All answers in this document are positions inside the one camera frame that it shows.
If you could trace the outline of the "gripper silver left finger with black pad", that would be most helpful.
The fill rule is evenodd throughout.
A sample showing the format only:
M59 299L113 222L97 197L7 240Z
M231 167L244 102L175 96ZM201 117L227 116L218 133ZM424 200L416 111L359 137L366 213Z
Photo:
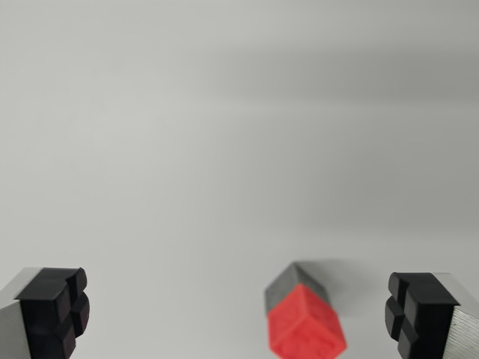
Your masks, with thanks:
M23 268L1 289L1 357L70 358L90 316L82 268Z

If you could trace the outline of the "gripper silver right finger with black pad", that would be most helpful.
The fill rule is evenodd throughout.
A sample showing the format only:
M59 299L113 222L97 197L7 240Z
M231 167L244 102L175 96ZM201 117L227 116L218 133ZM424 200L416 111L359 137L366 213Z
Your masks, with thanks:
M385 325L402 358L478 357L478 300L448 273L391 273Z

